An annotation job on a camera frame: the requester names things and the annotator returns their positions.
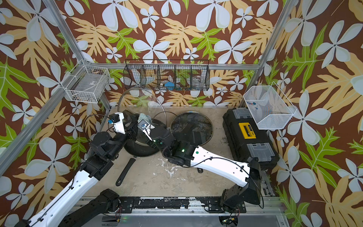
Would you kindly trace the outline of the green microfibre cloth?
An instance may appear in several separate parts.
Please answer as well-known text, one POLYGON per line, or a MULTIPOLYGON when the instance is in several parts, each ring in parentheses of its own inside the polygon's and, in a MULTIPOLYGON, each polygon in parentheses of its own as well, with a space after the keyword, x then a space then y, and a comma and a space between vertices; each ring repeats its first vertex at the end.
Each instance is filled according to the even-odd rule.
POLYGON ((148 124, 152 123, 152 118, 149 115, 146 115, 144 113, 140 113, 139 118, 138 118, 138 122, 142 122, 145 121, 148 124))

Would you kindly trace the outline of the glass pot lid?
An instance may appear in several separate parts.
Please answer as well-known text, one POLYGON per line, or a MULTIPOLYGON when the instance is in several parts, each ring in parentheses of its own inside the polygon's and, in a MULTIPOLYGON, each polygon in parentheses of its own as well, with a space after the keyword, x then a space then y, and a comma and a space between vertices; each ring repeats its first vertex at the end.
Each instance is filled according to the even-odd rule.
POLYGON ((177 140, 187 141, 194 146, 208 143, 213 136, 212 121, 206 115, 196 111, 177 115, 170 126, 177 140))
POLYGON ((126 90, 119 99, 117 111, 130 111, 134 114, 144 113, 152 118, 152 123, 161 121, 167 126, 167 116, 161 102, 151 90, 131 88, 126 90))

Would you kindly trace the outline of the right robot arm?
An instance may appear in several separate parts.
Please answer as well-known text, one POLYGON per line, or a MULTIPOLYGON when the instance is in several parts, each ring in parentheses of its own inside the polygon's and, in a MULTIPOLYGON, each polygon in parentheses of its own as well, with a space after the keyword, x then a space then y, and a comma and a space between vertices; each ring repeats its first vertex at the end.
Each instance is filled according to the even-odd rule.
POLYGON ((233 212, 245 202, 264 208, 261 168, 256 160, 239 162, 216 155, 201 146, 193 146, 188 141, 179 141, 170 129, 154 125, 152 119, 143 113, 138 119, 138 128, 170 163, 183 168, 207 170, 234 182, 233 187, 222 193, 220 206, 224 211, 233 212))

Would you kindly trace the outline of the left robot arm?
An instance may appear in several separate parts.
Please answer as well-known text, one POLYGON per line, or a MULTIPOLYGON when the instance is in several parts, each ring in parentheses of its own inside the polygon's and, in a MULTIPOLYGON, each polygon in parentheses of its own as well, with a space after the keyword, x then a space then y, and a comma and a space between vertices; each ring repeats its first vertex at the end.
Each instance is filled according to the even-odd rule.
POLYGON ((116 112, 109 116, 115 135, 98 132, 90 142, 93 154, 83 162, 69 184, 36 215, 22 219, 17 227, 81 227, 99 214, 116 211, 119 195, 111 189, 102 191, 94 200, 70 212, 81 197, 98 183, 113 166, 121 149, 138 135, 138 113, 116 112))

